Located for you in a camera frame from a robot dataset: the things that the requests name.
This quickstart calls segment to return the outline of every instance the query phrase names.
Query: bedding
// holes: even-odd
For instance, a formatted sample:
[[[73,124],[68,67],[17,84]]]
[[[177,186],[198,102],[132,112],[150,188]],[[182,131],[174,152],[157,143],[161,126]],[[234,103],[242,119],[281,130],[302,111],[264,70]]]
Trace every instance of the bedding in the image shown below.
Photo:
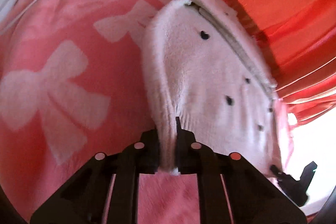
[[[0,30],[31,1],[18,0]],[[154,127],[143,35],[170,1],[38,0],[0,36],[0,184],[27,221],[95,153]],[[141,176],[139,223],[199,223],[197,196],[194,176]]]

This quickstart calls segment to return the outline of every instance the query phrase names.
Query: black dot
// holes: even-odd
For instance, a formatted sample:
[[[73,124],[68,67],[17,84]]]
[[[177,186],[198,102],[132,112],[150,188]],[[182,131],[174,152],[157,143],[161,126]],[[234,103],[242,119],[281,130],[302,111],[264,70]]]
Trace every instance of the black dot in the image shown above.
[[[226,102],[229,106],[233,106],[234,105],[234,101],[230,96],[226,97]]]
[[[203,40],[208,40],[210,35],[208,35],[205,31],[201,31],[199,35],[202,37]]]

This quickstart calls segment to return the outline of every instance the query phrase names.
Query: pink circular marker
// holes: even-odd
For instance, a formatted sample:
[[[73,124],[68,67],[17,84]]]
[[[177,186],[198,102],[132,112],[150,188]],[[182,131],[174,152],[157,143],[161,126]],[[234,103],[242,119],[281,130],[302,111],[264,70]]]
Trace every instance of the pink circular marker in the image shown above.
[[[233,152],[230,154],[230,158],[233,160],[240,160],[242,158],[241,154],[237,153],[237,152]]]
[[[94,158],[96,159],[96,160],[103,160],[104,158],[105,158],[105,154],[104,153],[97,153],[95,156],[94,156]]]

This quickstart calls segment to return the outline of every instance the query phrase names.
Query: red curtain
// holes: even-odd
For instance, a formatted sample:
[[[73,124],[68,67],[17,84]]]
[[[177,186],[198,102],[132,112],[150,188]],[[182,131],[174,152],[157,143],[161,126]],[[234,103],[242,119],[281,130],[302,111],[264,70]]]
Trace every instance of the red curtain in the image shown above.
[[[224,0],[254,36],[298,126],[336,106],[336,0]]]

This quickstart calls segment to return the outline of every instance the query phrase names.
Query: pink blanket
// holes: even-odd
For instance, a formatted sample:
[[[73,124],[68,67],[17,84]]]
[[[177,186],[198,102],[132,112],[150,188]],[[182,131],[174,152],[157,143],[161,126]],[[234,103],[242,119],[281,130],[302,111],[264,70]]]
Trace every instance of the pink blanket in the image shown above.
[[[26,220],[92,155],[154,127],[139,47],[169,1],[39,0],[0,36],[0,184]],[[199,223],[197,196],[194,176],[142,176],[139,224]]]

